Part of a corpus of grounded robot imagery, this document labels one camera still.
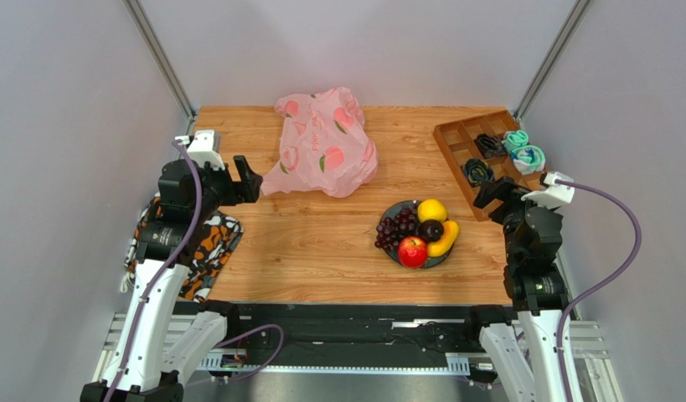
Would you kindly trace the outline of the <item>yellow orange mango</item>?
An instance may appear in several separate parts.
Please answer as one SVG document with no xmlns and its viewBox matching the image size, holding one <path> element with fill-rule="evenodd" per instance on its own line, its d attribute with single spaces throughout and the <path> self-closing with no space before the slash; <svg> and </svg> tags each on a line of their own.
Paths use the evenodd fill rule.
<svg viewBox="0 0 686 402">
<path fill-rule="evenodd" d="M 442 224 L 443 234 L 438 241 L 427 245 L 427 254 L 430 258 L 445 255 L 454 245 L 460 234 L 460 226 L 456 221 L 447 220 Z"/>
</svg>

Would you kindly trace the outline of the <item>yellow lemon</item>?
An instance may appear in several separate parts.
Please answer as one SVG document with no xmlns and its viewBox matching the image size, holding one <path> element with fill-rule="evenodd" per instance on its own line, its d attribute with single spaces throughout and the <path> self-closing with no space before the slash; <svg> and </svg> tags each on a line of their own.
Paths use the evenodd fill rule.
<svg viewBox="0 0 686 402">
<path fill-rule="evenodd" d="M 416 215 L 420 223 L 430 220 L 445 222 L 448 217 L 444 204 L 435 198 L 429 198 L 419 203 Z"/>
</svg>

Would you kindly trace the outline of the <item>pink peach plastic bag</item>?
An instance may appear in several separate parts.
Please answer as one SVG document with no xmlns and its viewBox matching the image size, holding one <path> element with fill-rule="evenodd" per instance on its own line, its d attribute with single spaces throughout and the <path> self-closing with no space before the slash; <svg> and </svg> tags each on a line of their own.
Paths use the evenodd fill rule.
<svg viewBox="0 0 686 402">
<path fill-rule="evenodd" d="M 280 98 L 279 161 L 263 177 L 265 195 L 321 191 L 346 198 L 377 173 L 379 155 L 364 112 L 347 87 Z"/>
</svg>

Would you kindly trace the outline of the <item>dark purple plum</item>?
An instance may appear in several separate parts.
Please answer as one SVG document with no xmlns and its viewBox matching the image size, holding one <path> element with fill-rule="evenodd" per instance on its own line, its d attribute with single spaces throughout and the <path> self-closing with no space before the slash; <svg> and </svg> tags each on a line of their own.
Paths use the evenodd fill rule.
<svg viewBox="0 0 686 402">
<path fill-rule="evenodd" d="M 444 235 L 444 225 L 435 219 L 428 219 L 421 222 L 418 228 L 418 235 L 426 242 L 437 242 Z"/>
</svg>

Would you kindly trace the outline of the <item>purple grape bunch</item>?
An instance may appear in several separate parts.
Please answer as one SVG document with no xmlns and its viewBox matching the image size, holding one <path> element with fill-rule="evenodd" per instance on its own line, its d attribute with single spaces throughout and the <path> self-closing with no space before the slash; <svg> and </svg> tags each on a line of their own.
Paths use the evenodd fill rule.
<svg viewBox="0 0 686 402">
<path fill-rule="evenodd" d="M 397 203 L 387 209 L 375 230 L 374 246 L 385 252 L 397 252 L 403 239 L 417 236 L 420 221 L 417 216 L 418 203 L 414 200 Z"/>
</svg>

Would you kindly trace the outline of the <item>red apple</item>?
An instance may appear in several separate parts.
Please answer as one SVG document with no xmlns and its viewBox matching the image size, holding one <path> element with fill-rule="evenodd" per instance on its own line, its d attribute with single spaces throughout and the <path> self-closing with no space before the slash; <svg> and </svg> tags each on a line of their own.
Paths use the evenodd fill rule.
<svg viewBox="0 0 686 402">
<path fill-rule="evenodd" d="M 399 263 L 407 268 L 417 269 L 428 259 L 427 244 L 418 236 L 408 236 L 401 240 L 397 249 Z"/>
</svg>

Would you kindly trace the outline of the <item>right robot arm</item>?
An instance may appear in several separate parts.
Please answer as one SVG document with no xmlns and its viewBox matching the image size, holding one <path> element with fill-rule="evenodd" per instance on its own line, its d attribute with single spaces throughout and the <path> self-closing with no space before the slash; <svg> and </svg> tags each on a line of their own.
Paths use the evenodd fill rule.
<svg viewBox="0 0 686 402">
<path fill-rule="evenodd" d="M 570 304 L 565 281 L 555 264 L 562 245 L 562 215 L 575 190 L 563 175 L 545 173 L 542 188 L 531 191 L 511 177 L 482 183 L 473 201 L 478 209 L 500 204 L 490 214 L 502 225 L 506 266 L 504 287 L 525 336 L 518 344 L 509 315 L 501 306 L 474 306 L 473 333 L 492 360 L 511 401 L 581 401 L 570 345 Z"/>
</svg>

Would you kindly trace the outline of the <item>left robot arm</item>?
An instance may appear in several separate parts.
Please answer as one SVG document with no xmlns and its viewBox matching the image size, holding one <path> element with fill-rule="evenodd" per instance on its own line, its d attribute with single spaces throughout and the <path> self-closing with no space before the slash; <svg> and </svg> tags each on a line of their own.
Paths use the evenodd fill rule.
<svg viewBox="0 0 686 402">
<path fill-rule="evenodd" d="M 135 286 L 121 337 L 100 380 L 84 385 L 82 401 L 181 401 L 186 383 L 227 333 L 234 306 L 204 303 L 184 334 L 165 348 L 179 292 L 204 240 L 204 224 L 220 206 L 254 203 L 263 178 L 246 158 L 234 157 L 240 178 L 225 162 L 185 156 L 162 168 L 162 214 L 142 230 Z"/>
</svg>

